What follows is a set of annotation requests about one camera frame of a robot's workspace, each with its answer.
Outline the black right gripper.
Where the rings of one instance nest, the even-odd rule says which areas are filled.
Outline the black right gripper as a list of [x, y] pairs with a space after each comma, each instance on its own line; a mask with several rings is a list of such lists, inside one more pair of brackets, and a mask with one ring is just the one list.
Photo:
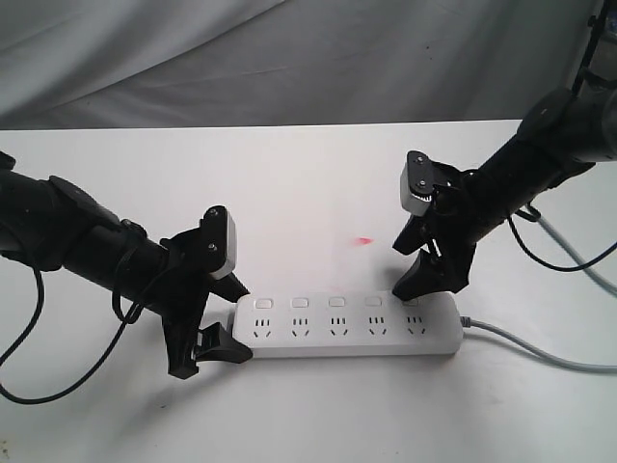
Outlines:
[[399, 254], [410, 255], [429, 236], [431, 248], [430, 252], [420, 250], [411, 268], [394, 284], [391, 292], [401, 301], [465, 288], [486, 224], [482, 195], [487, 176], [478, 169], [460, 171], [436, 161], [432, 168], [434, 190], [429, 211], [425, 218], [411, 215], [392, 244]]

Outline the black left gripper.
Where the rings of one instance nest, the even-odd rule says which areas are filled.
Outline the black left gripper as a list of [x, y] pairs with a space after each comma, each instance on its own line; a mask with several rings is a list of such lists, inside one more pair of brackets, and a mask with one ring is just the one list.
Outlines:
[[[184, 380], [199, 372], [197, 362], [238, 365], [251, 360], [252, 349], [236, 340], [221, 323], [199, 329], [210, 290], [204, 221], [194, 229], [162, 238], [159, 244], [168, 252], [165, 271], [156, 286], [168, 373]], [[234, 273], [216, 280], [211, 292], [230, 303], [250, 293]]]

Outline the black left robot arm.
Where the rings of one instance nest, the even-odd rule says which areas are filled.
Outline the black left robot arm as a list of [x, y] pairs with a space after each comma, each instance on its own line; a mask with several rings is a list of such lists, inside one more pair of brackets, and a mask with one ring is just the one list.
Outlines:
[[209, 295], [231, 303], [248, 294], [234, 275], [236, 230], [230, 212], [211, 206], [198, 225], [153, 242], [140, 225], [120, 219], [73, 183], [34, 179], [14, 171], [1, 155], [1, 253], [61, 268], [161, 318], [168, 373], [195, 375], [203, 361], [244, 363], [252, 350], [216, 322], [202, 328]]

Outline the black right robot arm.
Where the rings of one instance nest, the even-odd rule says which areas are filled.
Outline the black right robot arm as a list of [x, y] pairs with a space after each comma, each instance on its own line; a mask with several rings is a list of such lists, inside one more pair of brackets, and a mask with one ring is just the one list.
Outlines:
[[400, 201], [410, 218], [392, 247], [417, 253], [392, 293], [408, 301], [469, 283], [477, 243], [522, 206], [596, 164], [616, 159], [616, 92], [558, 89], [522, 119], [479, 168], [460, 171], [418, 150], [406, 155]]

